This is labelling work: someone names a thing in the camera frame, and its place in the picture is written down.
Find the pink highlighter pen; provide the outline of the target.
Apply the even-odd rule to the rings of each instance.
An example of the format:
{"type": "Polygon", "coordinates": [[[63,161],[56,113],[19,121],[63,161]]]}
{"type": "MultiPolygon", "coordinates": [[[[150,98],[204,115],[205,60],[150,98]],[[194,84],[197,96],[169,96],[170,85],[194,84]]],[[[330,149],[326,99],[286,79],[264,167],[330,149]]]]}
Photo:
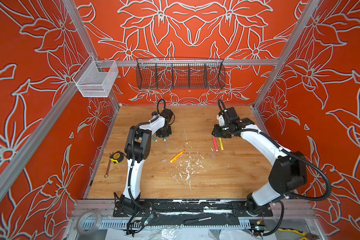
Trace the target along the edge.
{"type": "Polygon", "coordinates": [[[216,138],[213,138],[213,143],[214,143],[215,151],[217,152],[219,150],[219,148],[218,148],[218,145],[217,145],[216,138]]]}

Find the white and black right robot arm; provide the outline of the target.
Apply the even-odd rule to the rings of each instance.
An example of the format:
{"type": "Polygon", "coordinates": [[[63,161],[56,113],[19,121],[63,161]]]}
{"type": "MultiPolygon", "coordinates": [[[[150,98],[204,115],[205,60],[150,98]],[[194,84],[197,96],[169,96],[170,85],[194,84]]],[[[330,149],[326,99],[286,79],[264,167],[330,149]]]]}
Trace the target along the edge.
{"type": "Polygon", "coordinates": [[[304,155],[293,152],[297,157],[284,153],[285,148],[271,139],[249,118],[241,119],[235,108],[222,108],[217,115],[212,135],[230,139],[240,137],[254,146],[272,165],[268,181],[260,189],[247,196],[246,211],[258,215],[269,203],[274,203],[292,194],[307,183],[307,167],[300,161],[304,155]]]}

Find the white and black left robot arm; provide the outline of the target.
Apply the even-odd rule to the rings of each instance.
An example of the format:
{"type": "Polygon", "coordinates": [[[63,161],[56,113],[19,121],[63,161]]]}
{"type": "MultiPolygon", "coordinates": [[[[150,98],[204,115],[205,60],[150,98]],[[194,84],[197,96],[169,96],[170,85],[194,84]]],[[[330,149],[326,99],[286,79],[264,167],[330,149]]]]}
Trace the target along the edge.
{"type": "Polygon", "coordinates": [[[135,213],[139,209],[149,208],[140,204],[143,166],[151,152],[152,136],[163,139],[169,137],[172,134],[171,124],[174,117],[172,110],[163,109],[161,112],[153,112],[149,121],[130,128],[125,145],[127,180],[120,197],[121,206],[125,211],[135,213]]]}

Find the yellow highlighter pen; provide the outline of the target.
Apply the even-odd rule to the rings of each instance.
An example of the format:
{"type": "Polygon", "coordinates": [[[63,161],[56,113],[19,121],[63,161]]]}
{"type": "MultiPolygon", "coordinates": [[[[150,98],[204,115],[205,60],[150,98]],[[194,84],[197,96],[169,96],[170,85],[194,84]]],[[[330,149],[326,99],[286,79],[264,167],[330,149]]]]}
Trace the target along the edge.
{"type": "Polygon", "coordinates": [[[222,138],[219,138],[219,144],[220,144],[220,148],[223,151],[224,150],[224,145],[223,145],[223,140],[222,138]]]}

